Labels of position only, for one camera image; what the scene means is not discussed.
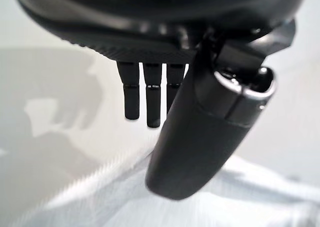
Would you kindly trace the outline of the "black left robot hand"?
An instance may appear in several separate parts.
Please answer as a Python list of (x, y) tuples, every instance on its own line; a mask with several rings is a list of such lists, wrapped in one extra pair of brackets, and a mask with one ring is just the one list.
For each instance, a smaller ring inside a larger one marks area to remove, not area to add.
[(116, 61), (124, 112), (161, 128), (145, 177), (171, 200), (222, 168), (276, 91), (263, 62), (292, 45), (303, 0), (17, 0), (57, 37)]

